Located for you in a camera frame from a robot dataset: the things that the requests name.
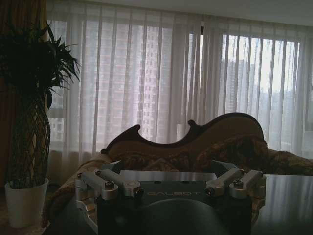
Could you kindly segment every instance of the screw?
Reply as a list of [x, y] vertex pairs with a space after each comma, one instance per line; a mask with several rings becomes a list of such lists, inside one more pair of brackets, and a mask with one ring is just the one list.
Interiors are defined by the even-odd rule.
[[144, 193], [143, 188], [140, 188], [140, 187], [134, 188], [134, 198], [135, 199], [141, 198], [143, 193]]
[[112, 181], [112, 180], [106, 181], [105, 187], [106, 187], [107, 189], [112, 189], [112, 188], [114, 188], [114, 181]]
[[206, 195], [208, 195], [209, 197], [213, 197], [215, 194], [215, 190], [212, 187], [208, 187], [204, 190], [204, 192], [206, 193]]
[[234, 180], [233, 184], [236, 188], [242, 188], [244, 183], [241, 180]]

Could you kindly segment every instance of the silver metal bracket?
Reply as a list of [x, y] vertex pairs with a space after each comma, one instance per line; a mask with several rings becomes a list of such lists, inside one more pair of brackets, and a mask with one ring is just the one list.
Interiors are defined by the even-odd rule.
[[248, 196], [249, 191], [258, 183], [263, 182], [263, 173], [257, 170], [251, 170], [241, 179], [234, 180], [229, 185], [229, 194], [233, 198], [244, 199]]
[[211, 197], [218, 197], [224, 195], [225, 188], [235, 179], [242, 177], [244, 172], [238, 168], [232, 168], [225, 174], [221, 175], [215, 180], [206, 182], [205, 192]]
[[101, 196], [103, 200], [112, 200], [118, 197], [118, 189], [128, 197], [143, 195], [140, 182], [125, 180], [110, 169], [78, 174], [75, 180], [76, 207], [83, 212], [85, 221], [95, 233], [98, 233], [96, 199]]

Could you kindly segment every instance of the brown drape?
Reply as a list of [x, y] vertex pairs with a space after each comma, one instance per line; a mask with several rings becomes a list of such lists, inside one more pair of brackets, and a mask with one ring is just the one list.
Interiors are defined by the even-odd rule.
[[[0, 0], [0, 34], [8, 32], [7, 22], [27, 28], [31, 24], [46, 23], [46, 0]], [[4, 186], [11, 132], [16, 113], [15, 94], [0, 78], [0, 188]]]

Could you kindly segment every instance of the ceiling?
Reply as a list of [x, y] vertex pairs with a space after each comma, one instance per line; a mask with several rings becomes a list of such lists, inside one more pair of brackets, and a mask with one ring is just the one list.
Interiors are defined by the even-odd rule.
[[89, 0], [313, 26], [313, 0]]

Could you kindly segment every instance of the table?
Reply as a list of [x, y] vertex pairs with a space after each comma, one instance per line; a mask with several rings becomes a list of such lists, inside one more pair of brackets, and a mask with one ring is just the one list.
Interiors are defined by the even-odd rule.
[[[122, 171], [130, 180], [209, 180], [212, 173]], [[266, 205], [252, 228], [253, 235], [313, 234], [313, 176], [266, 175]], [[73, 198], [44, 235], [94, 235]]]

